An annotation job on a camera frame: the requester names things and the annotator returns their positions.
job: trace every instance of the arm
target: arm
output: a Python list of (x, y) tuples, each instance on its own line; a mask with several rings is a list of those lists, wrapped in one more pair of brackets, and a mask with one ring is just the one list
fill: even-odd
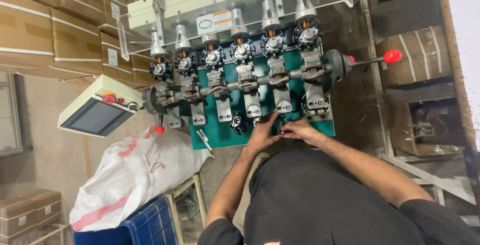
[(282, 131), (285, 138), (303, 139), (307, 144), (327, 153), (363, 184), (397, 208), (411, 199), (433, 201), (422, 187), (387, 162), (325, 136), (305, 119), (285, 124)]
[(232, 221), (240, 204), (243, 187), (255, 157), (265, 148), (282, 138), (270, 137), (270, 130), (277, 118), (277, 112), (262, 117), (253, 129), (248, 144), (243, 148), (237, 161), (226, 175), (208, 209), (206, 226), (219, 218)]

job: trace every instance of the clear acrylic guard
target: clear acrylic guard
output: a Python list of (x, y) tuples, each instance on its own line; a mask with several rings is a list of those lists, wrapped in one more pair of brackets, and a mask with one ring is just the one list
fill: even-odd
[[(197, 9), (182, 13), (188, 2), (197, 4), (198, 0), (165, 0), (165, 18), (163, 20), (164, 45), (167, 48), (174, 50), (176, 40), (175, 28), (171, 23), (175, 20), (187, 20), (187, 35), (191, 41), (194, 49), (202, 46), (201, 36), (198, 32), (197, 18), (205, 12), (219, 12), (227, 9), (231, 3), (242, 2), (245, 4), (243, 13), (243, 20), (245, 22), (242, 26), (248, 26), (250, 34), (261, 33), (262, 21), (262, 7), (257, 3), (257, 0), (205, 0), (205, 5)], [(353, 7), (353, 0), (311, 0), (314, 8), (325, 7), (328, 5), (345, 2), (350, 8)], [(291, 24), (295, 21), (296, 0), (282, 0), (283, 16), (280, 16), (280, 23), (282, 25)], [(147, 51), (151, 49), (151, 37), (148, 31), (157, 27), (155, 13), (152, 6), (152, 0), (140, 0), (129, 4), (129, 13), (117, 18), (118, 37), (120, 40), (121, 54), (126, 60), (129, 60), (129, 55)], [(231, 41), (230, 29), (226, 28), (212, 33), (218, 33), (221, 42)]]

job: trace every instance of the red ball handle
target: red ball handle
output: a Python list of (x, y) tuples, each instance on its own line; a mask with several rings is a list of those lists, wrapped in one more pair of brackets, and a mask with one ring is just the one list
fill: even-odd
[(402, 59), (402, 53), (398, 50), (392, 49), (390, 51), (387, 51), (383, 55), (383, 61), (389, 65), (395, 64), (399, 62)]
[(165, 129), (164, 129), (162, 126), (158, 126), (158, 127), (156, 128), (156, 132), (157, 132), (158, 134), (162, 134), (164, 131), (165, 131)]

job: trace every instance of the black t-shirt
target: black t-shirt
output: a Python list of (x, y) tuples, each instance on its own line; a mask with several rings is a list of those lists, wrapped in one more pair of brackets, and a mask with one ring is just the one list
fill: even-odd
[(198, 244), (480, 244), (457, 215), (417, 199), (400, 209), (360, 183), (325, 153), (281, 152), (253, 174), (244, 234), (217, 219)]

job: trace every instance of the green base plate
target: green base plate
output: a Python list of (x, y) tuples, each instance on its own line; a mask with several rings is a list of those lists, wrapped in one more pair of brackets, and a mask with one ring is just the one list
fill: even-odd
[[(285, 58), (285, 68), (288, 70), (299, 69), (303, 62), (300, 59), (299, 51), (292, 51), (284, 54)], [(253, 60), (253, 65), (255, 67), (254, 74), (257, 76), (264, 76), (268, 74), (270, 70), (267, 64), (267, 58), (255, 58)], [(237, 81), (237, 65), (229, 64), (224, 67), (225, 69), (225, 81), (227, 82), (236, 82)], [(199, 84), (201, 86), (207, 86), (207, 70), (200, 70), (198, 72)], [(303, 80), (295, 79), (290, 81), (290, 90), (294, 91), (297, 94), (303, 89)], [(261, 106), (261, 115), (266, 115), (271, 112), (275, 107), (275, 101), (273, 97), (273, 87), (270, 85), (262, 85), (258, 89), (260, 93), (260, 106)], [(231, 109), (233, 111), (239, 111), (245, 113), (245, 103), (243, 101), (243, 95), (240, 90), (232, 91), (231, 93)], [(202, 129), (203, 132), (208, 137), (208, 144), (212, 147), (225, 147), (225, 146), (234, 146), (234, 145), (243, 145), (247, 144), (250, 134), (252, 132), (249, 129), (248, 132), (243, 135), (237, 135), (234, 133), (228, 122), (219, 122), (217, 117), (217, 105), (215, 104), (215, 98), (213, 96), (207, 96), (208, 106), (205, 107), (205, 115), (207, 116), (208, 123), (204, 126), (195, 126), (193, 124), (192, 118), (189, 118), (190, 124), (190, 135), (191, 142), (194, 150), (205, 149), (205, 143), (201, 140), (200, 136), (197, 134), (197, 130)], [(283, 114), (283, 118), (287, 121), (296, 120), (301, 117), (301, 109), (296, 113)], [(331, 112), (329, 114), (330, 119), (310, 122), (310, 124), (317, 129), (318, 131), (328, 135), (335, 136), (335, 130), (333, 125), (333, 120), (331, 119)]]

